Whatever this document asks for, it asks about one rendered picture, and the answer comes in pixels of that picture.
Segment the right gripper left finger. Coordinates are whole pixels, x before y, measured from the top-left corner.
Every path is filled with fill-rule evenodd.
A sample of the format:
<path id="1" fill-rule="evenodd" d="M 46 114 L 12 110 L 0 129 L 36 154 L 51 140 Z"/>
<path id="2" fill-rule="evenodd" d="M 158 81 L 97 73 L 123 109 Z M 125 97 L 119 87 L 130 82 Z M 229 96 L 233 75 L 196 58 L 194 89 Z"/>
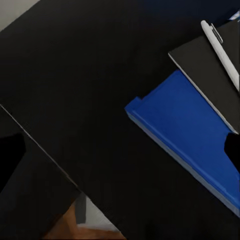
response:
<path id="1" fill-rule="evenodd" d="M 0 138 L 0 193 L 26 152 L 21 133 Z"/>

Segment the notebook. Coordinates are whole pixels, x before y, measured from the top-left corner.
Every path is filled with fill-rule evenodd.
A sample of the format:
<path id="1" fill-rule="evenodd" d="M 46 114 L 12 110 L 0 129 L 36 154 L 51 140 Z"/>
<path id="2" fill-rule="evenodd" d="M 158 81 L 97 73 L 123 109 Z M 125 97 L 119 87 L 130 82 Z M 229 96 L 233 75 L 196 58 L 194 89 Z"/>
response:
<path id="1" fill-rule="evenodd" d="M 222 49 L 240 75 L 240 18 L 216 29 Z M 240 96 L 206 35 L 168 53 L 234 134 L 240 135 Z"/>

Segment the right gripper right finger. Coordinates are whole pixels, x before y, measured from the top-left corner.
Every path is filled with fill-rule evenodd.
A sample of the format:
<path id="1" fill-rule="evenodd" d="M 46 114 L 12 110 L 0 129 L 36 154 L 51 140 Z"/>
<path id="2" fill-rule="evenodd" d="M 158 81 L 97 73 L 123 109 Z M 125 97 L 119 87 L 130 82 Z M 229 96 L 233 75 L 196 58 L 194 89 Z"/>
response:
<path id="1" fill-rule="evenodd" d="M 240 135 L 229 133 L 225 141 L 224 151 L 240 173 Z"/>

